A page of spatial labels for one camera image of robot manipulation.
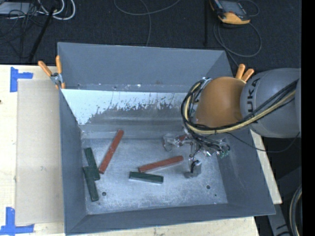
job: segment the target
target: orange device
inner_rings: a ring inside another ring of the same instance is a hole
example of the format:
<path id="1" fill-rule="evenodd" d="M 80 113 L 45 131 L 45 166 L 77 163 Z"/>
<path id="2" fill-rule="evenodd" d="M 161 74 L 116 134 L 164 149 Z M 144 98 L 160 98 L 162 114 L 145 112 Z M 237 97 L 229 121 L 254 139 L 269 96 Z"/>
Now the orange device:
<path id="1" fill-rule="evenodd" d="M 239 2 L 229 0 L 209 0 L 209 4 L 223 23 L 240 26 L 248 24 L 251 21 Z"/>

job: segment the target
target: beige cardboard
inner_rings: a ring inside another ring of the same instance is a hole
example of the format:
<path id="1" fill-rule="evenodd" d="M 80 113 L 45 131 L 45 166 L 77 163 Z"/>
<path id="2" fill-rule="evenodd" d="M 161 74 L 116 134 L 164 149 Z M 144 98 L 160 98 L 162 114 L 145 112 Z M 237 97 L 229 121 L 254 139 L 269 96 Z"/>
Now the beige cardboard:
<path id="1" fill-rule="evenodd" d="M 19 80 L 16 224 L 62 222 L 59 95 L 46 80 Z"/>

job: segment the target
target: wooden table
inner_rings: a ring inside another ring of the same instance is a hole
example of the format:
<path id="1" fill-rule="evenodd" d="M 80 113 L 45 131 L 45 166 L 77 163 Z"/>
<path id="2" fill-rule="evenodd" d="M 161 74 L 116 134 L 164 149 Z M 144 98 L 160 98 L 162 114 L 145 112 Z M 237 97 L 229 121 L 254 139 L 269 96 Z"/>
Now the wooden table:
<path id="1" fill-rule="evenodd" d="M 16 208 L 17 198 L 16 197 L 16 186 L 19 184 L 21 179 L 17 179 L 17 127 L 18 127 L 18 92 L 10 92 L 10 69 L 11 67 L 22 72 L 33 73 L 33 78 L 29 80 L 30 83 L 33 82 L 34 87 L 38 82 L 44 83 L 51 86 L 54 90 L 51 80 L 47 75 L 41 70 L 39 66 L 21 66 L 21 65 L 0 65 L 0 226 L 5 224 L 5 208 L 11 207 Z M 56 72 L 57 69 L 54 66 L 49 67 L 52 72 Z M 264 149 L 262 139 L 259 135 L 252 132 L 253 139 L 258 148 Z M 272 169 L 269 164 L 267 155 L 263 151 L 258 151 L 258 156 L 262 164 L 264 174 L 266 176 L 266 181 L 270 190 L 270 194 L 274 201 L 274 204 L 281 204 L 282 200 L 276 185 Z M 32 176 L 29 176 L 29 183 L 24 182 L 24 184 L 32 184 Z M 41 206 L 45 200 L 41 200 L 37 204 L 37 210 L 40 212 Z M 54 204 L 45 204 L 46 209 L 53 207 Z M 52 221 L 49 219 L 39 220 L 40 222 L 34 221 L 34 232 L 29 235 L 64 235 L 63 233 L 63 220 L 58 221 L 54 218 Z M 18 220 L 16 221 L 16 226 L 20 226 Z M 198 223 L 188 223 L 181 225 L 163 226 L 163 227 L 151 227 L 143 229 L 132 229 L 125 231 L 114 231 L 107 233 L 97 233 L 93 234 L 96 236 L 258 236 L 257 227 L 253 217 L 246 218 L 236 218 L 236 219 L 223 219 L 208 222 L 198 222 Z"/>

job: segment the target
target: white cable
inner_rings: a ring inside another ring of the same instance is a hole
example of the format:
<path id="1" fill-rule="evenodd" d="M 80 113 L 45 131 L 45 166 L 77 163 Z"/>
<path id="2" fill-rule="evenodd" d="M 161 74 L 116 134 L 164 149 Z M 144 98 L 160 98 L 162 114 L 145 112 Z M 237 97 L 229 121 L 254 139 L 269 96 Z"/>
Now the white cable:
<path id="1" fill-rule="evenodd" d="M 46 14 L 46 15 L 48 15 L 49 14 L 49 12 L 45 9 L 45 7 L 42 5 L 42 3 L 41 3 L 41 1 L 40 0 L 37 0 L 38 1 L 38 3 L 40 4 L 40 8 L 44 11 L 44 12 L 42 12 L 42 11 L 37 11 L 38 13 L 41 13 L 41 14 Z M 64 9 L 64 0 L 61 0 L 61 2 L 62 2 L 62 8 L 59 10 L 59 11 L 57 11 L 57 12 L 55 12 L 55 13 L 53 13 L 53 15 L 57 15 L 57 14 L 59 14 L 59 13 L 61 13 L 62 11 L 63 11 L 63 9 Z"/>
<path id="2" fill-rule="evenodd" d="M 40 0 L 37 0 L 37 1 L 38 1 L 38 3 L 40 4 L 40 8 L 44 11 L 44 12 L 38 11 L 38 13 L 48 15 L 49 12 L 48 12 L 48 11 L 45 9 L 45 7 L 42 5 L 41 1 L 40 1 Z M 67 18 L 61 18 L 61 17 L 55 16 L 55 15 L 61 13 L 61 12 L 64 10 L 64 0 L 61 0 L 61 1 L 62 1 L 62 3 L 63 3 L 63 6 L 62 6 L 62 8 L 61 8 L 59 11 L 53 13 L 53 18 L 58 19 L 58 20 L 69 20 L 69 19 L 73 18 L 74 15 L 75 15 L 75 3 L 74 3 L 73 0 L 70 0 L 70 1 L 71 1 L 71 4 L 72 4 L 72 7 L 73 7 L 73 12 L 72 12 L 72 14 L 71 14 L 69 17 L 67 17 Z"/>

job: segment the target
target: cable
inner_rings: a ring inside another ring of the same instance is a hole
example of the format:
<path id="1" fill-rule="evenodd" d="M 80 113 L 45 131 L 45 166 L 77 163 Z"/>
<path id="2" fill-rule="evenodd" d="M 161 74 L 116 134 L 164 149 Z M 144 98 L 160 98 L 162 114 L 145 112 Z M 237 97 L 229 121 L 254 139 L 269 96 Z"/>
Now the cable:
<path id="1" fill-rule="evenodd" d="M 301 199 L 301 197 L 302 197 L 302 185 L 300 184 L 300 186 L 297 188 L 297 190 L 295 191 L 292 197 L 290 210 L 289 210 L 290 226 L 291 226 L 291 230 L 294 236 L 300 235 L 298 228 L 296 226 L 296 206 L 299 200 Z"/>
<path id="2" fill-rule="evenodd" d="M 265 103 L 263 103 L 263 106 L 265 106 L 266 103 L 269 103 L 271 101 L 271 99 L 275 99 L 275 96 L 278 97 L 278 99 L 270 107 L 268 107 L 266 110 L 262 111 L 261 113 L 258 113 L 256 116 L 254 116 L 253 114 L 257 113 L 257 110 L 255 110 L 254 113 L 251 113 L 246 118 L 242 119 L 241 121 L 239 121 L 235 124 L 217 127 L 217 128 L 209 128 L 205 125 L 193 123 L 191 121 L 191 117 L 190 117 L 191 100 L 193 99 L 194 93 L 200 92 L 200 90 L 202 88 L 202 83 L 204 81 L 205 81 L 204 79 L 201 81 L 198 81 L 197 83 L 195 83 L 192 86 L 192 88 L 190 89 L 187 96 L 185 97 L 185 99 L 182 102 L 181 114 L 183 117 L 184 126 L 186 127 L 187 130 L 190 130 L 191 132 L 194 132 L 194 133 L 207 134 L 207 135 L 217 134 L 217 133 L 225 133 L 225 132 L 230 132 L 230 131 L 242 128 L 242 127 L 264 117 L 265 115 L 271 113 L 272 111 L 278 109 L 279 107 L 283 106 L 283 104 L 286 104 L 285 102 L 287 100 L 294 97 L 294 95 L 295 95 L 294 89 L 295 89 L 296 83 L 297 83 L 297 81 L 294 81 L 293 83 L 289 84 L 288 86 L 286 86 L 285 88 L 283 88 L 282 90 L 277 92 L 274 96 L 269 98 Z"/>
<path id="3" fill-rule="evenodd" d="M 150 35 L 151 35 L 151 15 L 149 13 L 149 9 L 148 9 L 147 5 L 142 0 L 140 0 L 140 1 L 143 3 L 144 7 L 146 7 L 146 10 L 148 12 L 148 17 L 149 17 L 149 33 L 148 33 L 148 39 L 147 39 L 147 43 L 146 43 L 146 46 L 148 46 L 149 40 L 150 40 Z"/>
<path id="4" fill-rule="evenodd" d="M 175 6 L 176 4 L 178 4 L 181 0 L 177 0 L 175 3 L 173 3 L 172 5 L 166 7 L 166 8 L 163 8 L 163 9 L 159 9 L 159 10 L 156 10 L 156 11 L 148 11 L 147 13 L 131 13 L 131 12 L 128 12 L 128 11 L 125 11 L 125 10 L 122 10 L 120 9 L 117 4 L 116 4 L 116 0 L 114 0 L 114 5 L 117 9 L 119 9 L 121 12 L 123 13 L 126 13 L 128 15 L 132 15 L 132 16 L 144 16 L 144 15 L 148 15 L 148 14 L 154 14 L 154 13 L 158 13 L 158 12 L 161 12 L 161 11 L 164 11 L 164 10 L 167 10 L 173 6 Z"/>
<path id="5" fill-rule="evenodd" d="M 253 1 L 251 1 L 251 0 L 238 0 L 237 2 L 240 2 L 240 1 L 249 1 L 249 2 L 251 2 L 252 4 L 254 4 L 254 5 L 256 6 L 256 8 L 257 8 L 257 13 L 254 14 L 254 15 L 249 15 L 249 17 L 255 17 L 255 16 L 257 16 L 257 15 L 260 13 L 260 9 L 259 9 L 258 5 L 257 5 L 256 3 L 254 3 Z M 237 67 L 238 67 L 239 64 L 238 64 L 238 63 L 236 62 L 236 60 L 233 58 L 232 54 L 234 54 L 234 55 L 236 55 L 236 56 L 239 56 L 239 57 L 243 57 L 243 58 L 252 58 L 252 57 L 256 56 L 256 55 L 261 51 L 261 48 L 262 48 L 262 39 L 261 39 L 261 35 L 260 35 L 259 31 L 257 30 L 257 28 L 256 28 L 253 24 L 251 24 L 251 23 L 248 23 L 248 24 L 255 30 L 255 32 L 256 32 L 256 34 L 257 34 L 257 36 L 258 36 L 258 38 L 259 38 L 259 47 L 258 47 L 258 50 L 257 50 L 255 53 L 251 54 L 251 55 L 239 54 L 239 53 L 234 52 L 234 51 L 232 51 L 231 49 L 227 48 L 227 46 L 224 44 L 223 38 L 222 38 L 222 36 L 221 36 L 220 24 L 219 24 L 219 23 L 216 23 L 216 24 L 214 24 L 214 26 L 213 26 L 213 34 L 214 34 L 214 36 L 215 36 L 217 42 L 226 50 L 226 52 L 228 53 L 228 55 L 230 56 L 230 58 L 231 58 L 232 61 L 236 64 Z"/>
<path id="6" fill-rule="evenodd" d="M 250 147 L 252 147 L 252 148 L 254 148 L 256 150 L 263 151 L 263 152 L 269 152 L 269 153 L 280 153 L 280 152 L 284 152 L 284 151 L 288 150 L 294 144 L 294 142 L 296 141 L 296 139 L 300 135 L 300 132 L 298 132 L 297 135 L 293 138 L 292 142 L 286 148 L 284 148 L 282 150 L 265 150 L 265 149 L 260 149 L 260 148 L 257 148 L 255 146 L 250 145 L 249 143 L 246 143 L 242 139 L 238 138 L 237 136 L 235 136 L 235 135 L 233 135 L 233 134 L 231 134 L 229 132 L 226 132 L 226 134 L 229 134 L 229 135 L 233 136 L 235 139 L 239 140 L 240 142 L 242 142 L 242 143 L 246 144 L 247 146 L 250 146 Z"/>
<path id="7" fill-rule="evenodd" d="M 179 3 L 181 0 L 177 0 L 175 3 L 173 3 L 172 5 L 166 7 L 166 8 L 163 8 L 163 9 L 159 9 L 159 10 L 156 10 L 156 11 L 149 11 L 147 5 L 144 3 L 143 0 L 139 0 L 142 2 L 142 4 L 145 6 L 147 12 L 146 13 L 131 13 L 131 12 L 128 12 L 128 11 L 125 11 L 125 10 L 122 10 L 120 9 L 118 6 L 117 6 L 117 3 L 116 3 L 116 0 L 114 0 L 114 5 L 115 7 L 120 10 L 121 12 L 125 13 L 125 14 L 128 14 L 128 15 L 132 15 L 132 16 L 145 16 L 145 15 L 148 15 L 149 17 L 149 33 L 148 33 L 148 39 L 147 39 L 147 42 L 146 42 L 146 46 L 149 45 L 149 40 L 150 40 L 150 36 L 151 36 L 151 29 L 152 29 L 152 23 L 151 23 L 151 14 L 154 14 L 154 13 L 158 13 L 158 12 L 161 12 L 161 11 L 164 11 L 164 10 L 167 10 L 173 6 L 175 6 L 177 3 Z"/>
<path id="8" fill-rule="evenodd" d="M 238 66 L 238 63 L 235 61 L 235 59 L 232 57 L 231 54 L 234 54 L 236 56 L 239 56 L 239 57 L 243 57 L 243 58 L 252 58 L 254 56 L 256 56 L 260 51 L 261 51 L 261 48 L 262 48 L 262 39 L 261 39 L 261 35 L 260 33 L 258 32 L 257 28 L 251 24 L 251 23 L 248 23 L 254 30 L 255 32 L 257 33 L 257 36 L 259 38 L 259 47 L 258 47 L 258 50 L 253 53 L 253 54 L 250 54 L 250 55 L 243 55 L 243 54 L 239 54 L 237 52 L 234 52 L 232 51 L 231 49 L 227 48 L 227 46 L 224 44 L 223 42 L 223 38 L 221 36 L 221 32 L 220 32 L 220 23 L 217 22 L 216 24 L 213 25 L 213 34 L 217 40 L 217 42 L 226 50 L 226 52 L 229 54 L 229 56 L 231 57 L 231 59 L 233 60 L 233 62 L 236 64 L 236 66 Z"/>
<path id="9" fill-rule="evenodd" d="M 38 3 L 40 4 L 40 8 L 44 11 L 44 12 L 38 11 L 38 13 L 48 15 L 49 12 L 48 12 L 48 10 L 46 10 L 45 7 L 42 5 L 41 0 L 37 0 L 37 1 L 38 1 Z M 63 17 L 57 17 L 57 16 L 56 16 L 57 14 L 60 14 L 60 13 L 64 10 L 64 0 L 61 0 L 61 1 L 62 1 L 62 4 L 63 4 L 63 5 L 62 5 L 62 8 L 61 8 L 59 11 L 53 13 L 53 18 L 54 18 L 54 19 L 57 19 L 57 20 L 69 20 L 69 19 L 73 18 L 74 15 L 75 15 L 75 11 L 76 11 L 76 7 L 75 7 L 74 0 L 70 0 L 70 1 L 71 1 L 71 4 L 72 4 L 73 12 L 72 12 L 72 14 L 71 14 L 69 17 L 63 18 Z"/>
<path id="10" fill-rule="evenodd" d="M 257 13 L 254 14 L 254 15 L 249 15 L 249 17 L 255 17 L 255 16 L 257 16 L 260 13 L 258 5 L 256 3 L 254 3 L 252 0 L 238 0 L 237 2 L 241 2 L 241 1 L 248 1 L 248 2 L 251 2 L 253 5 L 256 6 Z"/>

